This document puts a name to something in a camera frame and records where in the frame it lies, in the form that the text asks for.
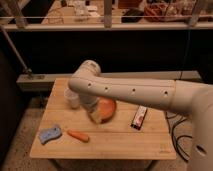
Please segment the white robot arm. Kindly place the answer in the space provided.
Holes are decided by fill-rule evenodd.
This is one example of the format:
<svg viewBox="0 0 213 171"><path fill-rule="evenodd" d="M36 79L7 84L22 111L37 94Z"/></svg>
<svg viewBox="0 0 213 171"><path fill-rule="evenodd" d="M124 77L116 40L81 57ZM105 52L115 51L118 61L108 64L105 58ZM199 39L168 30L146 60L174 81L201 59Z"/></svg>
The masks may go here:
<svg viewBox="0 0 213 171"><path fill-rule="evenodd" d="M213 85L181 80L104 78L100 66L84 61L68 86L90 99L106 97L190 115L193 141L188 171L213 171Z"/></svg>

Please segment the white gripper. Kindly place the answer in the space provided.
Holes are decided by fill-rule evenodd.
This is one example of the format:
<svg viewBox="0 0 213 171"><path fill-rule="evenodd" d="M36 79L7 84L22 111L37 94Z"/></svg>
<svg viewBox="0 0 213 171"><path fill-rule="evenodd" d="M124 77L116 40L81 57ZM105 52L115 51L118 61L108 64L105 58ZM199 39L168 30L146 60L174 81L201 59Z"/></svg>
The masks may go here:
<svg viewBox="0 0 213 171"><path fill-rule="evenodd" d="M99 98L89 95L81 95L80 102L83 108L87 111L90 118L96 123L100 124L102 122L100 110L98 109Z"/></svg>

